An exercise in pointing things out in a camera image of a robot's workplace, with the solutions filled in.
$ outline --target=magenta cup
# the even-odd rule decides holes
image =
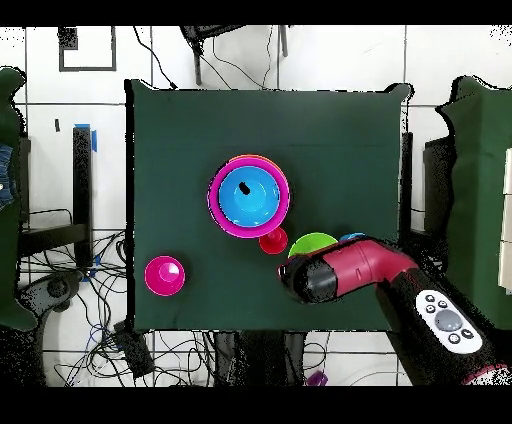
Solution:
[[[148,289],[158,296],[172,296],[183,287],[185,270],[171,256],[158,256],[146,266],[144,280]]]

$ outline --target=black stand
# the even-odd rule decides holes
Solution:
[[[28,221],[28,154],[30,140],[20,139],[21,217]],[[19,238],[19,256],[27,257],[56,247],[75,245],[78,268],[92,266],[91,131],[73,128],[73,224],[42,230],[23,231]]]

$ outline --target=green tabletop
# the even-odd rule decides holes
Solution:
[[[282,224],[289,246],[309,232],[396,240],[400,104],[387,92],[156,91],[132,81],[135,125],[137,329],[386,330],[369,286],[341,301],[302,305],[277,280],[287,250],[266,255],[212,220],[210,179],[253,153],[285,173],[292,191]],[[159,297],[144,269],[159,255],[184,266],[183,289]]]
[[[512,90],[497,90],[476,77],[458,78],[455,88],[439,108],[457,150],[446,275],[497,328],[512,330],[512,296],[498,285]]]
[[[0,68],[0,144],[13,148],[9,176],[18,182],[18,187],[18,148],[22,123],[12,99],[24,83],[24,77],[17,70]],[[37,320],[32,312],[20,306],[14,296],[19,272],[20,211],[19,193],[14,196],[13,203],[0,210],[0,325],[26,331],[33,329]]]

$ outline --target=black hole in bowl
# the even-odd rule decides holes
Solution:
[[[245,195],[248,195],[251,192],[249,187],[247,187],[244,182],[241,182],[240,184],[238,184],[238,188]]]

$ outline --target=red cup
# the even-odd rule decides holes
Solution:
[[[277,227],[270,233],[261,236],[258,241],[261,250],[265,253],[277,255],[286,249],[288,245],[288,235],[281,227]]]

